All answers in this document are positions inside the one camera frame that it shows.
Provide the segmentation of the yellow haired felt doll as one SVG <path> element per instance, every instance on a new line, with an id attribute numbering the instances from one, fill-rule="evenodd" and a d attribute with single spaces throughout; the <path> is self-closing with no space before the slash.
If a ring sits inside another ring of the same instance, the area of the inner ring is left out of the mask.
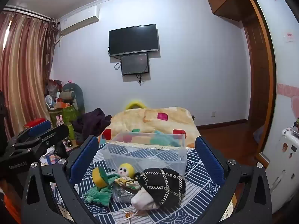
<path id="1" fill-rule="evenodd" d="M 120 177 L 133 178 L 135 175 L 134 167 L 129 163 L 123 163 L 119 166 L 117 173 Z"/>

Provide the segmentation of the brown wooden door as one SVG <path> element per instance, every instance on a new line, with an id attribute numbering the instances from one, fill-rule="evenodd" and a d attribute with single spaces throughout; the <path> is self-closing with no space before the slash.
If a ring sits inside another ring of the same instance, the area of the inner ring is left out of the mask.
<path id="1" fill-rule="evenodd" d="M 243 20 L 251 67 L 251 99 L 249 122 L 263 128 L 255 157 L 261 155 L 272 126 L 276 100 L 276 65 L 273 44 L 263 12 L 257 0 L 249 0 L 252 12 Z"/>

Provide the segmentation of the beige blanket with coloured squares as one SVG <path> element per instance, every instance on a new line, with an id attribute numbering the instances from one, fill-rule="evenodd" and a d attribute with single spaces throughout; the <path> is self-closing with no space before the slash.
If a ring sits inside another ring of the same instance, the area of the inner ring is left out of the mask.
<path id="1" fill-rule="evenodd" d="M 140 133 L 184 134 L 187 147 L 194 147 L 200 136 L 191 113 L 185 108 L 137 108 L 114 115 L 98 141 L 107 143 L 119 133 L 135 130 Z"/>

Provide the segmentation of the black chain pattern bag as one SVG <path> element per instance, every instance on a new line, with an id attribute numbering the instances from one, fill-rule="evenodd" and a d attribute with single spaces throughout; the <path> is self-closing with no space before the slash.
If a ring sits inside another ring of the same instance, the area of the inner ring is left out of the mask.
<path id="1" fill-rule="evenodd" d="M 136 174 L 137 181 L 164 208 L 179 204 L 186 193 L 186 182 L 178 172 L 169 168 L 147 168 Z"/>

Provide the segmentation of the red striped curtain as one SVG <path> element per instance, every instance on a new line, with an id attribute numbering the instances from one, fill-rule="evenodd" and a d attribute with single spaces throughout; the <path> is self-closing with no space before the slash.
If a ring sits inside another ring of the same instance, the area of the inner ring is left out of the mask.
<path id="1" fill-rule="evenodd" d="M 45 22 L 1 12 L 1 91 L 8 109 L 8 138 L 34 119 L 50 118 L 45 94 L 58 31 L 57 19 Z"/>

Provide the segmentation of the grey fabric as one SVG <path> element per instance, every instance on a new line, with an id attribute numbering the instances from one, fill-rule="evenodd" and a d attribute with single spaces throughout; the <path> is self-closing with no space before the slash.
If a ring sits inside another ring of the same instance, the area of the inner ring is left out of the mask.
<path id="1" fill-rule="evenodd" d="M 139 190 L 122 187 L 114 184 L 112 188 L 112 197 L 115 202 L 131 203 L 131 199 L 137 194 Z"/>

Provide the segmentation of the green bottle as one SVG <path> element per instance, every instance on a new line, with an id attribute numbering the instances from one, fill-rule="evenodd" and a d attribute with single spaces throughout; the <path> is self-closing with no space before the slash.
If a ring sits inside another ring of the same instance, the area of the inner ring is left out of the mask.
<path id="1" fill-rule="evenodd" d="M 70 124 L 67 125 L 67 127 L 68 127 L 68 130 L 69 130 L 69 134 L 68 134 L 69 138 L 71 140 L 75 140 L 75 131 L 73 129 L 73 125 L 70 123 Z"/>

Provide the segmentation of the wooden overhead cabinet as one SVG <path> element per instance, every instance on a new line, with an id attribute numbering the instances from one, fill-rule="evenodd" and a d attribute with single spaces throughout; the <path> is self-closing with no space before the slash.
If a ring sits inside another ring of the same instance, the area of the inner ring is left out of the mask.
<path id="1" fill-rule="evenodd" d="M 251 13 L 250 0 L 208 0 L 214 15 L 235 21 L 244 19 Z"/>

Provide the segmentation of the red box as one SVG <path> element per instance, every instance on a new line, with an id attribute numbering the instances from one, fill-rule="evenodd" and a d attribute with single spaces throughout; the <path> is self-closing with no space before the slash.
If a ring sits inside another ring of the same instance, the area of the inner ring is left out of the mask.
<path id="1" fill-rule="evenodd" d="M 44 122 L 46 119 L 45 118 L 37 118 L 37 119 L 34 119 L 30 122 L 28 122 L 27 124 L 24 125 L 24 128 L 32 128 L 42 122 Z"/>

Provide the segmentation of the blue white patterned tablecloth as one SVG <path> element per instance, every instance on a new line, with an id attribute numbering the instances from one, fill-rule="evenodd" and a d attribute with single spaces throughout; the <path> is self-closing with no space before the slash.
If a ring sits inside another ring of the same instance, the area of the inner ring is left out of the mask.
<path id="1" fill-rule="evenodd" d="M 195 149 L 123 141 L 101 144 L 74 187 L 100 223 L 195 223 L 219 191 Z"/>

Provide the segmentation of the green knitted sock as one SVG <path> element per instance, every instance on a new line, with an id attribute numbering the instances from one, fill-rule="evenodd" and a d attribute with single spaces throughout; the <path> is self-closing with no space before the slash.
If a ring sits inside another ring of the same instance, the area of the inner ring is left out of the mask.
<path id="1" fill-rule="evenodd" d="M 112 196 L 112 186 L 118 175 L 107 175 L 104 168 L 99 166 L 92 171 L 94 186 L 91 187 L 85 196 L 85 202 L 108 207 Z"/>

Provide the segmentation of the white sock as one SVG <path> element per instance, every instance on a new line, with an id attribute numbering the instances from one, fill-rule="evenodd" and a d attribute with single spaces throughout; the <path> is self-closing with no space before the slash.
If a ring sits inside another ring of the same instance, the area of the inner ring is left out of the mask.
<path id="1" fill-rule="evenodd" d="M 131 198 L 131 204 L 137 210 L 153 210 L 160 207 L 144 188 L 141 188 L 137 194 Z"/>

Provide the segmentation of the green cardboard storage box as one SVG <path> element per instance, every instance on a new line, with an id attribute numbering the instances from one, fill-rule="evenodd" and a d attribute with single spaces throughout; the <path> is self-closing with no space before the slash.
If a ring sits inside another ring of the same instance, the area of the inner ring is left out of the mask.
<path id="1" fill-rule="evenodd" d="M 74 105 L 68 106 L 66 108 L 59 108 L 59 109 L 53 109 L 49 110 L 50 119 L 52 122 L 52 126 L 56 127 L 56 116 L 62 116 L 62 120 L 65 124 L 70 124 L 70 122 L 73 122 L 76 120 L 76 118 L 80 115 L 78 110 L 74 107 Z"/>

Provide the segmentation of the small black wall monitor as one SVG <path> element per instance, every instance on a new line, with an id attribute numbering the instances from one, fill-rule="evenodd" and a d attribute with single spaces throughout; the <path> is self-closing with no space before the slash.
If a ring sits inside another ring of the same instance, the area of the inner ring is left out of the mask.
<path id="1" fill-rule="evenodd" d="M 149 55 L 133 54 L 121 57 L 122 75 L 137 75 L 149 73 Z"/>

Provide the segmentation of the yellow cartoon print cloth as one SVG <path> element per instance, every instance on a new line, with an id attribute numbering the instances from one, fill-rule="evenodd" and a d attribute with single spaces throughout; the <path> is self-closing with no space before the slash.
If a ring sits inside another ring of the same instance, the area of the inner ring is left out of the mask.
<path id="1" fill-rule="evenodd" d="M 129 178 L 128 176 L 116 178 L 115 183 L 122 188 L 127 188 L 135 191 L 138 191 L 141 188 L 136 178 Z"/>

